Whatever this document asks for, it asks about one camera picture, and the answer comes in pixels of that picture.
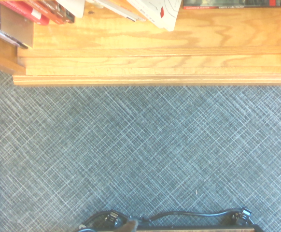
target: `black cable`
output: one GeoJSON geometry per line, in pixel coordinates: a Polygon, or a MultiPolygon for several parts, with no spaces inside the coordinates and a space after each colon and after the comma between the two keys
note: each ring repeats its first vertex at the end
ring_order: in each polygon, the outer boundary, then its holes
{"type": "Polygon", "coordinates": [[[99,212],[99,213],[96,213],[94,215],[92,215],[90,218],[88,218],[85,222],[84,222],[84,225],[87,225],[89,222],[93,221],[94,219],[102,216],[102,215],[106,215],[106,214],[109,214],[110,211],[102,211],[102,212],[99,212]]]}
{"type": "MultiPolygon", "coordinates": [[[[96,213],[94,215],[92,215],[90,218],[88,218],[85,222],[84,225],[89,224],[91,221],[95,220],[96,218],[102,216],[102,215],[108,215],[111,211],[102,211],[99,213],[96,213]]],[[[241,213],[242,212],[242,208],[233,208],[233,209],[226,209],[223,211],[219,211],[216,213],[211,213],[211,214],[203,214],[203,213],[195,213],[195,212],[188,212],[188,211],[170,211],[170,212],[165,212],[162,214],[158,214],[155,215],[149,219],[145,219],[144,217],[140,220],[142,220],[143,222],[153,222],[155,220],[158,220],[162,217],[166,217],[166,216],[170,216],[170,215],[184,215],[184,216],[192,216],[192,217],[219,217],[219,216],[223,216],[223,215],[228,215],[228,214],[236,214],[236,213],[241,213]]],[[[116,214],[118,214],[119,217],[124,218],[125,220],[129,220],[130,217],[128,217],[127,215],[117,212],[116,214]]],[[[249,219],[248,222],[252,225],[254,225],[254,222],[249,219]]]]}
{"type": "Polygon", "coordinates": [[[148,221],[155,221],[159,218],[166,217],[169,215],[186,215],[186,216],[193,216],[193,217],[218,217],[218,216],[223,216],[223,215],[227,215],[227,214],[241,213],[241,211],[242,211],[242,208],[227,209],[227,210],[219,211],[217,213],[212,213],[212,214],[202,214],[202,213],[186,212],[186,211],[171,211],[171,212],[165,212],[165,213],[153,216],[153,217],[149,218],[148,221]]]}
{"type": "MultiPolygon", "coordinates": [[[[91,221],[95,220],[96,218],[102,216],[102,215],[108,215],[111,211],[102,211],[102,212],[99,212],[99,213],[96,213],[94,215],[92,215],[90,218],[88,218],[85,222],[84,222],[84,225],[88,225],[91,221]]],[[[123,213],[120,213],[120,212],[116,212],[118,214],[118,216],[124,218],[125,220],[128,220],[129,217],[123,213]]]]}

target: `cable connector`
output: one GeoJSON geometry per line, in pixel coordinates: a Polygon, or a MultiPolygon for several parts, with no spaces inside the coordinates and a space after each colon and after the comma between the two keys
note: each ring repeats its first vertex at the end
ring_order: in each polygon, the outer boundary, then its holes
{"type": "Polygon", "coordinates": [[[249,221],[252,211],[243,207],[242,212],[237,215],[236,225],[245,226],[249,221]]]}
{"type": "Polygon", "coordinates": [[[119,213],[111,210],[110,213],[105,218],[105,221],[110,224],[111,226],[116,226],[118,222],[119,213]]]}

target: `wooden bookshelf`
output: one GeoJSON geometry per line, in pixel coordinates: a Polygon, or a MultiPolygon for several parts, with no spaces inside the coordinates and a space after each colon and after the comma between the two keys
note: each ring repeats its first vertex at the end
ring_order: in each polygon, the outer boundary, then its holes
{"type": "Polygon", "coordinates": [[[86,4],[75,24],[35,24],[22,86],[281,85],[281,8],[180,9],[176,29],[86,4]]]}

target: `floor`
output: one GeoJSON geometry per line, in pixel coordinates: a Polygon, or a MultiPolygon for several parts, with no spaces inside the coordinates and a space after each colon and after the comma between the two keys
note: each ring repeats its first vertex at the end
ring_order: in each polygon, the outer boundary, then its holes
{"type": "MultiPolygon", "coordinates": [[[[0,72],[0,232],[247,206],[281,232],[281,87],[17,87],[0,72]]],[[[163,225],[210,224],[172,217],[163,225]]]]}

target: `crosshatch pattern carpet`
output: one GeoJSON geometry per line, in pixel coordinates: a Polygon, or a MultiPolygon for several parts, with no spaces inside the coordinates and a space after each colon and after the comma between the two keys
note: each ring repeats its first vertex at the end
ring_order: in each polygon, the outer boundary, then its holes
{"type": "MultiPolygon", "coordinates": [[[[0,72],[0,232],[247,206],[281,232],[281,87],[17,87],[0,72]]],[[[210,224],[169,217],[158,224],[210,224]]]]}

